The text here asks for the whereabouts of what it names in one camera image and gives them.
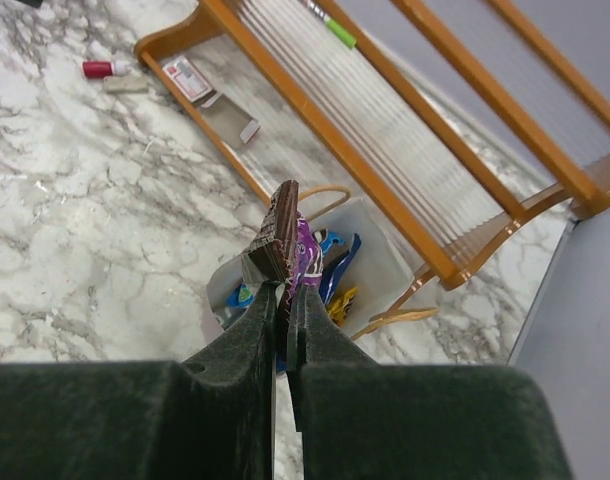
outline small bottle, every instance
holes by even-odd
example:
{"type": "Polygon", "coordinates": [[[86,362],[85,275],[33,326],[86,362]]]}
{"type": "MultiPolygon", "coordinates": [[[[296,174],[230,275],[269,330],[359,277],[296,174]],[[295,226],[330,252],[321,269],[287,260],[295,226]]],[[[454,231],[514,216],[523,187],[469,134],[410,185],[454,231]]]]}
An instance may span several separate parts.
{"type": "Polygon", "coordinates": [[[87,78],[122,77],[129,73],[127,62],[83,62],[83,74],[87,78]]]}

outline plastic container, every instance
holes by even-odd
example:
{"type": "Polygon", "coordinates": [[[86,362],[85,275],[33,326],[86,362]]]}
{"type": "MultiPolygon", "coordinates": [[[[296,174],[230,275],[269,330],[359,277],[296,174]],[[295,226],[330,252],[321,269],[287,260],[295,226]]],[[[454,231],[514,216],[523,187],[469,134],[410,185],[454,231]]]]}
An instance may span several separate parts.
{"type": "MultiPolygon", "coordinates": [[[[318,213],[321,212],[315,214],[317,218],[309,222],[312,231],[329,228],[341,235],[345,241],[351,241],[353,234],[358,233],[363,242],[338,289],[339,292],[344,292],[354,286],[358,287],[358,293],[345,322],[340,327],[341,330],[348,337],[357,339],[383,324],[419,320],[436,313],[438,309],[428,308],[385,314],[408,289],[413,273],[372,219],[362,199],[347,200],[346,197],[332,204],[332,207],[323,209],[320,216],[318,213]]],[[[239,256],[214,272],[207,284],[207,298],[212,312],[225,307],[227,297],[241,281],[242,269],[239,256]]]]}

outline snack package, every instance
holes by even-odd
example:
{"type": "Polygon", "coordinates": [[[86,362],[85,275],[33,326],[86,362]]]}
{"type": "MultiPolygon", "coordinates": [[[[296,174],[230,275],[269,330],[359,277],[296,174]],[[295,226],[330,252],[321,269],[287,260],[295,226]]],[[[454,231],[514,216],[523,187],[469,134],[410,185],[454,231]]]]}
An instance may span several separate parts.
{"type": "Polygon", "coordinates": [[[298,271],[295,273],[295,281],[292,283],[292,295],[296,292],[296,286],[300,283],[318,287],[323,275],[323,252],[320,245],[314,240],[309,229],[307,220],[298,214],[298,240],[296,242],[296,258],[298,260],[298,271]]]}
{"type": "Polygon", "coordinates": [[[358,292],[358,287],[350,288],[343,294],[335,295],[327,306],[329,318],[339,327],[345,323],[347,312],[349,312],[349,309],[352,307],[356,292],[358,292]]]}
{"type": "Polygon", "coordinates": [[[331,300],[334,292],[338,288],[341,278],[360,250],[361,243],[361,237],[355,233],[349,250],[339,255],[332,260],[329,265],[325,266],[323,270],[323,277],[321,278],[321,284],[318,289],[318,293],[321,295],[321,300],[323,300],[323,305],[327,305],[331,300]]]}
{"type": "Polygon", "coordinates": [[[231,308],[247,308],[252,304],[254,294],[245,283],[241,283],[227,297],[227,306],[231,308]]]}
{"type": "Polygon", "coordinates": [[[294,180],[283,182],[272,195],[259,233],[241,255],[247,285],[291,282],[296,262],[297,202],[298,183],[294,180]]]}
{"type": "Polygon", "coordinates": [[[314,240],[316,240],[321,246],[321,250],[323,251],[323,258],[325,257],[325,255],[327,255],[327,253],[334,245],[345,245],[345,240],[343,240],[338,233],[332,232],[327,228],[317,230],[316,232],[314,232],[313,236],[314,240]]]}

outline green marker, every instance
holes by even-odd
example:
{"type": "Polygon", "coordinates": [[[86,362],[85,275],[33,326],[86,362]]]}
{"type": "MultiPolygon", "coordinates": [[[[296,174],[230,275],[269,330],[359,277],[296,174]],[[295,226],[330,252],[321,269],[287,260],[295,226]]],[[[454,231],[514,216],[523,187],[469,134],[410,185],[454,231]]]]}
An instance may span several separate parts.
{"type": "Polygon", "coordinates": [[[316,15],[327,28],[336,35],[341,42],[343,42],[348,48],[354,48],[356,46],[356,39],[343,28],[343,26],[330,17],[325,11],[319,7],[316,3],[311,0],[300,0],[300,2],[307,7],[307,9],[316,15]]]}

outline chocolate bar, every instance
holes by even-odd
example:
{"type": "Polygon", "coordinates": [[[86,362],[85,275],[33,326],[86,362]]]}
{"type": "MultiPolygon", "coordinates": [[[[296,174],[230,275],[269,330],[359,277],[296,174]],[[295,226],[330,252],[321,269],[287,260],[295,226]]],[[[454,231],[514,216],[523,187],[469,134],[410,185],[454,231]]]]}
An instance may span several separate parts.
{"type": "Polygon", "coordinates": [[[243,280],[246,284],[289,283],[291,280],[296,261],[297,204],[298,182],[283,182],[272,195],[259,233],[243,250],[243,280]]]}

